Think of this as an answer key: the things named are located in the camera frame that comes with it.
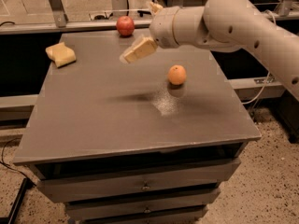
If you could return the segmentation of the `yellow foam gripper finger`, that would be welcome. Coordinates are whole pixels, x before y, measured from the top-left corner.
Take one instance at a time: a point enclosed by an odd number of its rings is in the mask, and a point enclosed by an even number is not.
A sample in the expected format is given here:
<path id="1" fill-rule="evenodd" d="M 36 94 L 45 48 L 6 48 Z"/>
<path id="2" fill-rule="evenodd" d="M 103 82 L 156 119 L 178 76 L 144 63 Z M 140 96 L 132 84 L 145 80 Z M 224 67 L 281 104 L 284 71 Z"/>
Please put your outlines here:
<path id="1" fill-rule="evenodd" d="M 121 54 L 120 61 L 123 63 L 133 63 L 151 55 L 157 48 L 158 46 L 151 36 L 141 35 Z"/>
<path id="2" fill-rule="evenodd" d="M 161 10 L 163 10 L 164 8 L 154 2 L 149 2 L 149 10 L 152 16 L 156 16 Z"/>

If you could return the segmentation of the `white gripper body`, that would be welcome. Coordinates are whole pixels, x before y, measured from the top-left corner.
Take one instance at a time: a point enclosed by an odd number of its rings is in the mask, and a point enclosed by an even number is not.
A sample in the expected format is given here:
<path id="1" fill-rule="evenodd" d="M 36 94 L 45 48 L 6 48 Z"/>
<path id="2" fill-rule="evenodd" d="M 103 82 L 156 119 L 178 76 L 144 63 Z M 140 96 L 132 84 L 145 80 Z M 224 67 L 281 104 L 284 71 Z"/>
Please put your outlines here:
<path id="1" fill-rule="evenodd" d="M 174 19 L 179 11 L 179 7 L 167 7 L 159 11 L 149 26 L 149 31 L 153 40 L 162 49 L 175 49 L 178 42 L 174 35 Z"/>

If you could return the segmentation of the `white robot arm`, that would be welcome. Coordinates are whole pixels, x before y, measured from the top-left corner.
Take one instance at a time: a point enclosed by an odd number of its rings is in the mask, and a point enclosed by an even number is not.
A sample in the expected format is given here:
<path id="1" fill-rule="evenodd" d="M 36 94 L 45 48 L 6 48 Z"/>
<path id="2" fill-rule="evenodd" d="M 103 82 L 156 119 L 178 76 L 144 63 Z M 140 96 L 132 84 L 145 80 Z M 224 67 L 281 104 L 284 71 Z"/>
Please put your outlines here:
<path id="1" fill-rule="evenodd" d="M 153 9 L 149 36 L 141 35 L 120 56 L 123 63 L 157 48 L 192 45 L 217 52 L 244 49 L 299 99 L 299 36 L 268 20 L 249 0 L 207 0 L 202 7 Z"/>

